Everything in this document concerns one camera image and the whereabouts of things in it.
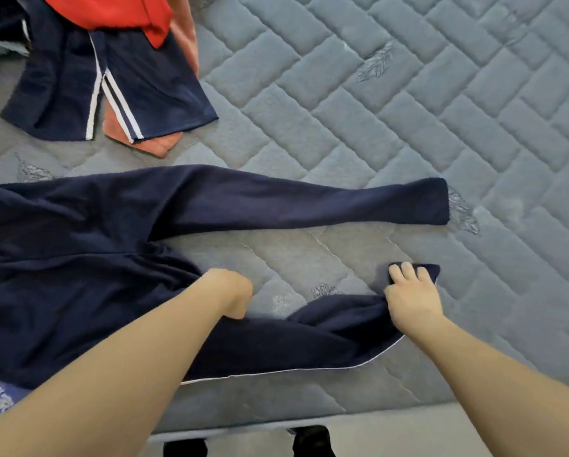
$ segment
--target quilted mattress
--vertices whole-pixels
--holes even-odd
[[[197,15],[220,120],[164,160],[97,135],[32,139],[0,120],[0,183],[214,164],[346,188],[443,176],[463,227],[349,224],[169,244],[256,289],[284,317],[320,295],[378,292],[386,265],[441,265],[447,315],[569,384],[569,0],[214,0]],[[0,59],[0,109],[23,68]],[[453,398],[408,339],[351,370],[201,382],[159,431],[412,407]]]

